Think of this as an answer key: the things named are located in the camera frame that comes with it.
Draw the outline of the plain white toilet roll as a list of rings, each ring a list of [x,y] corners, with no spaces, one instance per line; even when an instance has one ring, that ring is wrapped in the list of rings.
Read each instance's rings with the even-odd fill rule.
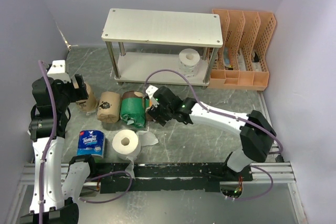
[[[114,136],[112,148],[119,158],[130,162],[125,171],[135,179],[134,161],[139,156],[141,148],[155,145],[158,142],[157,137],[149,131],[121,130]]]

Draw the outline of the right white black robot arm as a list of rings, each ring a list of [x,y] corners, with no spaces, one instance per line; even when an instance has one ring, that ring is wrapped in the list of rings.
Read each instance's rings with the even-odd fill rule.
[[[206,125],[239,136],[241,147],[228,155],[223,167],[227,180],[235,180],[252,163],[266,161],[274,143],[267,132],[273,136],[276,133],[261,112],[235,113],[198,103],[195,98],[181,100],[167,87],[148,86],[145,93],[152,102],[148,115],[162,126],[174,119],[185,125]]]

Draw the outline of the white roll pink dots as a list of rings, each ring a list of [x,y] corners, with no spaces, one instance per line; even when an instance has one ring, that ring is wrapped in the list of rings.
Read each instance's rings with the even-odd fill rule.
[[[179,72],[185,77],[194,77],[198,73],[200,55],[194,49],[183,49],[179,53]]]

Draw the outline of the green brown roll orange label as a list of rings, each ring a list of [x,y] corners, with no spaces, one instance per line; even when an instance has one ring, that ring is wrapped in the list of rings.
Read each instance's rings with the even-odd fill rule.
[[[158,102],[157,99],[154,97],[154,91],[149,93],[148,96],[145,98],[145,117],[147,121],[154,121],[154,118],[149,114],[151,107],[157,107]]]

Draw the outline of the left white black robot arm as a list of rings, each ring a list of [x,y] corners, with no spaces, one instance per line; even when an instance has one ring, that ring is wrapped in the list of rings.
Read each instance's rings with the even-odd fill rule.
[[[35,155],[34,194],[29,213],[20,223],[78,223],[78,201],[85,181],[97,178],[91,155],[74,156],[65,180],[61,179],[61,156],[69,104],[88,98],[81,75],[74,81],[40,78],[32,84],[35,99],[30,117],[30,138]]]

